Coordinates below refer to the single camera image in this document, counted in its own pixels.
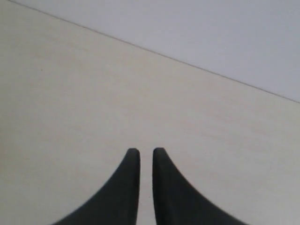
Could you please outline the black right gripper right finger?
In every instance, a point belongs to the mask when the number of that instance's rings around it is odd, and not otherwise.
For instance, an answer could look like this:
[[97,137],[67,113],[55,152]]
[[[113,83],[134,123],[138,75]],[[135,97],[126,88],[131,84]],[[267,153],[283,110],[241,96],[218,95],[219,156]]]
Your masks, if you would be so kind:
[[180,173],[164,148],[155,148],[152,190],[158,225],[243,225],[200,194]]

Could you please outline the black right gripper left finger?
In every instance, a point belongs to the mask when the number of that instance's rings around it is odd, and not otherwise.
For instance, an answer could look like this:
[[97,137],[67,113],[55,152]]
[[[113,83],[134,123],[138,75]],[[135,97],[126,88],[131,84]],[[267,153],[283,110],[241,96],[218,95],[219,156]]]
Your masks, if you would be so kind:
[[135,225],[140,190],[140,152],[128,149],[122,162],[85,204],[57,225]]

